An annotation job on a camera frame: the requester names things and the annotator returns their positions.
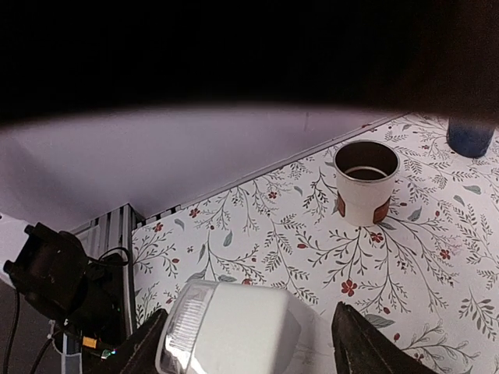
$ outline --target floral pattern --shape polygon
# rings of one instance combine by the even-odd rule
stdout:
[[[499,137],[470,160],[446,129],[407,115],[357,136],[400,156],[377,226],[338,213],[337,144],[137,229],[137,322],[169,310],[192,279],[263,285],[327,320],[338,301],[353,304],[436,372],[499,373]]]

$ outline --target white cup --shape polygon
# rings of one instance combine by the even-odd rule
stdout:
[[[382,143],[358,140],[334,155],[338,212],[354,226],[372,226],[388,214],[400,160]]]

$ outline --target white object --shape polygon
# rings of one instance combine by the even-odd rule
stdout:
[[[195,281],[157,351],[164,374],[334,373],[331,327],[285,290]]]
[[[14,288],[9,275],[3,271],[5,261],[16,261],[29,235],[24,232],[28,223],[0,213],[0,279]]]
[[[382,143],[360,140],[340,148],[334,165],[339,213],[354,226],[381,222],[395,187],[400,165],[397,154]]]

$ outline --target cable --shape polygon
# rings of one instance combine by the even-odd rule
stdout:
[[[12,327],[10,328],[9,340],[7,342],[7,347],[5,349],[5,355],[3,357],[3,374],[7,374],[9,371],[9,359],[12,346],[14,344],[14,337],[17,331],[17,325],[19,323],[19,291],[16,292],[16,300],[14,301],[14,318],[12,319]]]
[[[48,346],[50,343],[54,340],[54,338],[59,335],[62,332],[62,330],[59,330],[57,333],[54,333],[54,335],[49,335],[49,338],[45,341],[44,345],[41,346],[37,357],[35,358],[33,365],[31,366],[30,374],[34,374],[37,371],[37,367],[40,364],[41,359],[44,357],[45,352],[47,351]]]
[[[123,251],[126,255],[126,261],[121,261],[119,263],[110,263],[108,261],[102,261],[102,258],[104,256],[106,256],[108,253],[110,252],[113,252],[113,251]],[[108,251],[104,252],[101,254],[101,256],[99,257],[99,259],[94,259],[92,257],[88,257],[88,259],[93,262],[93,263],[96,263],[98,265],[102,265],[102,266],[113,266],[113,267],[124,267],[124,266],[127,266],[129,263],[130,263],[130,259],[131,259],[131,255],[130,255],[130,251],[125,248],[125,247],[116,247],[116,248],[113,248],[113,249],[109,249]]]

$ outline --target white wall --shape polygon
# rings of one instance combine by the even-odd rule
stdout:
[[[144,216],[385,115],[198,108],[44,119],[0,133],[0,212],[70,229],[124,203]]]

